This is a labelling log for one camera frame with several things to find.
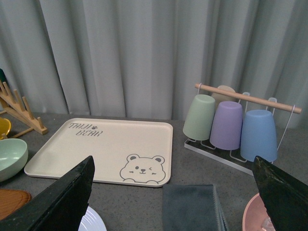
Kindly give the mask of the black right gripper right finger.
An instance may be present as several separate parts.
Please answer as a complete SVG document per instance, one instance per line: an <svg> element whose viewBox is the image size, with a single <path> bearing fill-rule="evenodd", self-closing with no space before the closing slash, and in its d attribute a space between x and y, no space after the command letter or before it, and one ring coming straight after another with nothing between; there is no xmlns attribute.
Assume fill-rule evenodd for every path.
<svg viewBox="0 0 308 231"><path fill-rule="evenodd" d="M308 186L256 156L253 175L267 214L277 231L308 229Z"/></svg>

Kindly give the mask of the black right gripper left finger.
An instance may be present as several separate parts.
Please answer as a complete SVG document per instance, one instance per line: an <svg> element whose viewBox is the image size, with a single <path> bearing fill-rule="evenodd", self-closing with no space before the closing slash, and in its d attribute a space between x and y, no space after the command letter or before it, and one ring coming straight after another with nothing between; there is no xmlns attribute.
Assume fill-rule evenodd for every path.
<svg viewBox="0 0 308 231"><path fill-rule="evenodd" d="M2 231L77 231L86 214L94 177L88 156L30 202L0 222Z"/></svg>

